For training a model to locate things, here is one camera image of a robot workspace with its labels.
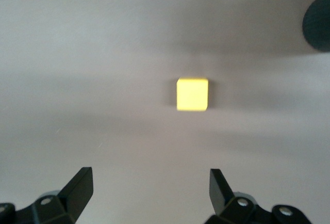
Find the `gray surface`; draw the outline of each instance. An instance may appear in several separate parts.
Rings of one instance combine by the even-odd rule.
[[[209,169],[328,223],[330,57],[313,0],[0,0],[0,202],[92,166],[78,223],[203,223]],[[210,108],[175,108],[180,76]]]

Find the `black round object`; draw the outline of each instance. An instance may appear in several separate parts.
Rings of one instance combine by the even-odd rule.
[[[330,52],[330,0],[315,0],[308,7],[303,34],[314,49]]]

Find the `yellow cube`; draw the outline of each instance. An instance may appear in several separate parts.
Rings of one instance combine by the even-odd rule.
[[[176,83],[176,108],[181,111],[206,111],[208,79],[180,78]]]

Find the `cube top face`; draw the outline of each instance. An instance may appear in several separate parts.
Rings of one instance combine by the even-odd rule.
[[[206,111],[208,79],[180,78],[176,83],[176,98],[179,111]]]

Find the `black bracket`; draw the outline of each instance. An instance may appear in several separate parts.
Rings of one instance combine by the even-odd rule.
[[[0,223],[74,224],[92,195],[92,168],[83,167],[56,196],[41,197],[19,211],[12,203],[0,203]]]
[[[219,169],[210,172],[210,198],[215,211],[205,224],[311,224],[295,207],[276,205],[272,212],[245,197],[236,197]]]

